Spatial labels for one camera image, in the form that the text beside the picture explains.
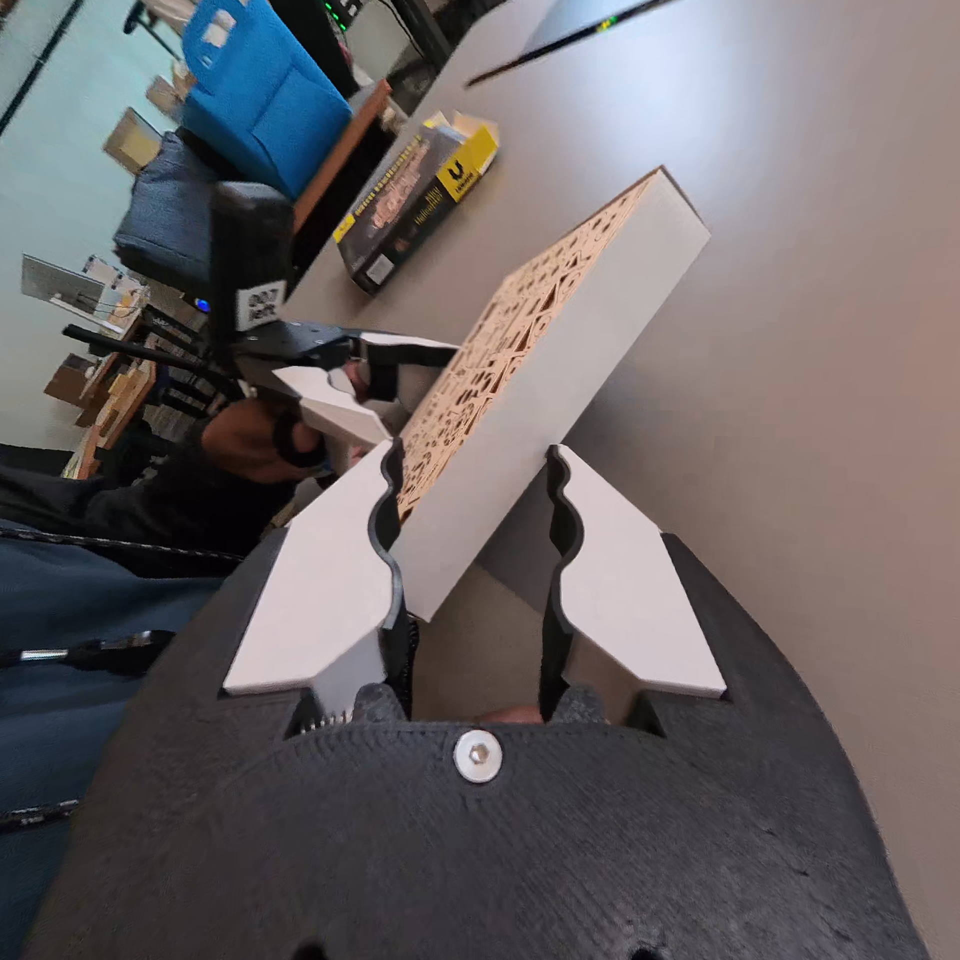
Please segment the printed cardboard box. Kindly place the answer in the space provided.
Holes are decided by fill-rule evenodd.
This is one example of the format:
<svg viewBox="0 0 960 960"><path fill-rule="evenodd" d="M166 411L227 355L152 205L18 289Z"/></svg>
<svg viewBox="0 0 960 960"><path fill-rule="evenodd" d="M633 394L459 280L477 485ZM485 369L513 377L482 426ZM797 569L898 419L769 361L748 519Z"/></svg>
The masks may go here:
<svg viewBox="0 0 960 960"><path fill-rule="evenodd" d="M485 176L500 147L499 126L435 113L390 166L371 179L332 237L350 279L377 294Z"/></svg>

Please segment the large wooden puzzle sheet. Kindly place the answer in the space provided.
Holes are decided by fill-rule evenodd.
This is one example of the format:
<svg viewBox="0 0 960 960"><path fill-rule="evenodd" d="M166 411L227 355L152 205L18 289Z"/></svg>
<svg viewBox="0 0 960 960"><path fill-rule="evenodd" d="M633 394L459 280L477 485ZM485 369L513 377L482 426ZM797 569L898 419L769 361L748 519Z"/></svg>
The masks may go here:
<svg viewBox="0 0 960 960"><path fill-rule="evenodd" d="M462 448L535 344L633 215L655 173L504 278L455 357L401 432L401 524Z"/></svg>

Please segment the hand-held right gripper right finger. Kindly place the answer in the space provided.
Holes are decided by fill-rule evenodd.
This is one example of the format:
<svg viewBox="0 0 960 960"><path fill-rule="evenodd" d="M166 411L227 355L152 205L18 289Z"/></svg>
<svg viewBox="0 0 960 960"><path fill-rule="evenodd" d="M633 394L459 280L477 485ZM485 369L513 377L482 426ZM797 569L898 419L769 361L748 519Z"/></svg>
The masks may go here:
<svg viewBox="0 0 960 960"><path fill-rule="evenodd" d="M652 694L720 701L727 683L652 520L563 444L546 453L557 552L542 626L540 713L589 687L601 718L655 724Z"/></svg>

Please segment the white cardboard tray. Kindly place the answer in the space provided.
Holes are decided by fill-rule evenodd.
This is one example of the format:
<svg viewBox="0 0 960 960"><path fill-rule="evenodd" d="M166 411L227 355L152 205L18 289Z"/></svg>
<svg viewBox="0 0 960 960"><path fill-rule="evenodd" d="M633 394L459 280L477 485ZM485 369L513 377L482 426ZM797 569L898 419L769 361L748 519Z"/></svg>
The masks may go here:
<svg viewBox="0 0 960 960"><path fill-rule="evenodd" d="M666 167L651 173L618 236L401 524L391 554L416 618L435 616L709 242Z"/></svg>

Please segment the blue fabric chair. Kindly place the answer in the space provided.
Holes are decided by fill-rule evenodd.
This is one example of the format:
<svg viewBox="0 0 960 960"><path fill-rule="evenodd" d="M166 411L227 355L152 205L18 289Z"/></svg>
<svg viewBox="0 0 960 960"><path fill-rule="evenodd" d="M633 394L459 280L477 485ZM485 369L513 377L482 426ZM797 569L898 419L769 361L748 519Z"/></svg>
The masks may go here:
<svg viewBox="0 0 960 960"><path fill-rule="evenodd" d="M210 203L221 183L261 186L185 127L165 133L113 235L122 265L189 299L208 297Z"/></svg>

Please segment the person's left forearm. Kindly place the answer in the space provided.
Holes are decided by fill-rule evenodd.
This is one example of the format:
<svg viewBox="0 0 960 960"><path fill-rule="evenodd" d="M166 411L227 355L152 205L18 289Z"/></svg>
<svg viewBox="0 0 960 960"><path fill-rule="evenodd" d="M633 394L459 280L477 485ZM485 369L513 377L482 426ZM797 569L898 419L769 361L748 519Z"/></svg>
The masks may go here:
<svg viewBox="0 0 960 960"><path fill-rule="evenodd" d="M130 486L3 465L2 522L54 546L82 546L129 570L223 569L254 549L274 502L216 466L198 436Z"/></svg>

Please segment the silver monitor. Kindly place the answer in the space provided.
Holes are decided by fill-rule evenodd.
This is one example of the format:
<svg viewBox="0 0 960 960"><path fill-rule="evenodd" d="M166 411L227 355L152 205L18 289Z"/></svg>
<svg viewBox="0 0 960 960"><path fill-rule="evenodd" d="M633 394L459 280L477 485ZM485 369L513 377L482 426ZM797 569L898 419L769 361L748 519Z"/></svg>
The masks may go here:
<svg viewBox="0 0 960 960"><path fill-rule="evenodd" d="M20 292L42 302L58 302L93 314L101 305L104 282L85 272L66 270L28 253L21 256Z"/></svg>

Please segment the brown wooden table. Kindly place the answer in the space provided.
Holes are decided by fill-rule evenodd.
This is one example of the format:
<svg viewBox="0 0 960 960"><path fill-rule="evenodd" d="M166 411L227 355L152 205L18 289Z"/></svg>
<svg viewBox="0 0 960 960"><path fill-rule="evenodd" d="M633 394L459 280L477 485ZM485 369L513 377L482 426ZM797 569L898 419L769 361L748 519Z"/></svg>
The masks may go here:
<svg viewBox="0 0 960 960"><path fill-rule="evenodd" d="M353 114L349 123L294 203L295 235L300 233L320 200L350 162L367 131L378 122L388 106L391 93L389 81L381 78L365 86L350 100Z"/></svg>

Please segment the low wooden table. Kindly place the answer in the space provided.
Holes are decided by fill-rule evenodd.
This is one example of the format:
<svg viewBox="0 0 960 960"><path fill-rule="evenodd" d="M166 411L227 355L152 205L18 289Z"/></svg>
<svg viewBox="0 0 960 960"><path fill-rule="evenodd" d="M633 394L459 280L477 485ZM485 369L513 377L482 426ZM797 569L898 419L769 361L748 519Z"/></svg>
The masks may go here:
<svg viewBox="0 0 960 960"><path fill-rule="evenodd" d="M100 454L114 450L157 385L158 365L111 353L99 361L69 354L46 384L47 397L78 408L83 437L64 466L66 479L89 479Z"/></svg>

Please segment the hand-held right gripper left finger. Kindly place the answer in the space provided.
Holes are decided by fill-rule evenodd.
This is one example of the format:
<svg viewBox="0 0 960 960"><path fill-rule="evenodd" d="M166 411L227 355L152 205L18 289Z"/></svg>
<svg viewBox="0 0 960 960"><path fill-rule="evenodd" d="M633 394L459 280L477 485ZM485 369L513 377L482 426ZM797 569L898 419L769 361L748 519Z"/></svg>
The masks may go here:
<svg viewBox="0 0 960 960"><path fill-rule="evenodd" d="M384 684L410 716L415 624L391 553L402 467L402 441L382 441L284 529L225 695L306 690L321 716L350 716Z"/></svg>

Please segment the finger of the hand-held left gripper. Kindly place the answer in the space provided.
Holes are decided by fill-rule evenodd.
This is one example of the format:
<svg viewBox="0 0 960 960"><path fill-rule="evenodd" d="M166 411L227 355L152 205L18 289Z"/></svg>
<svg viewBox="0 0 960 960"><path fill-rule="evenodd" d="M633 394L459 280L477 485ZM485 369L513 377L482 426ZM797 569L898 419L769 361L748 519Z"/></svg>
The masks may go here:
<svg viewBox="0 0 960 960"><path fill-rule="evenodd" d="M351 332L351 387L359 400L416 400L418 370L441 371L457 344L383 331Z"/></svg>
<svg viewBox="0 0 960 960"><path fill-rule="evenodd" d="M272 375L296 395L302 419L318 432L362 449L392 440L378 414L362 406L354 394L334 386L328 371L317 366L283 366Z"/></svg>

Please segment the blue felt bag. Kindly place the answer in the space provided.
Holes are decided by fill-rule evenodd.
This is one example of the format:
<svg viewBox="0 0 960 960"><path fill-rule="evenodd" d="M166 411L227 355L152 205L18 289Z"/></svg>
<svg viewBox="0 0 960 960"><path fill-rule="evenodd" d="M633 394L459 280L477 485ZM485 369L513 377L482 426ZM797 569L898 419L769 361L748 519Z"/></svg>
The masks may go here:
<svg viewBox="0 0 960 960"><path fill-rule="evenodd" d="M181 126L296 201L352 123L348 101L266 1L203 1L181 37Z"/></svg>

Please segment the flat desk mat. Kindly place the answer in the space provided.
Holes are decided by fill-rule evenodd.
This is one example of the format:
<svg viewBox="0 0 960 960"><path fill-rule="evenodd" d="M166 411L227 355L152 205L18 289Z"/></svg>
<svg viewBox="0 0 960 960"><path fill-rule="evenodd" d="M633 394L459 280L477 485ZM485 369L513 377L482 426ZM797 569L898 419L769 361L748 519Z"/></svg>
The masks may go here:
<svg viewBox="0 0 960 960"><path fill-rule="evenodd" d="M468 79L469 90L545 59L575 44L592 40L672 4L671 1L556 1L527 38L521 52Z"/></svg>

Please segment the blue hoodie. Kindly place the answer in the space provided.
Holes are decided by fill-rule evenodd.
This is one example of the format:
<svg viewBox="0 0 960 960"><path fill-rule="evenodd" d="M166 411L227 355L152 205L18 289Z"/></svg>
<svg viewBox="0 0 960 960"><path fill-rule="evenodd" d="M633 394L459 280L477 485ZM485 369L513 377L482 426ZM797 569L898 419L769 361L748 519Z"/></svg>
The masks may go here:
<svg viewBox="0 0 960 960"><path fill-rule="evenodd" d="M150 567L83 546L2 536L2 653L176 633L235 568ZM57 821L87 793L142 676L61 665L2 669L2 830Z"/></svg>

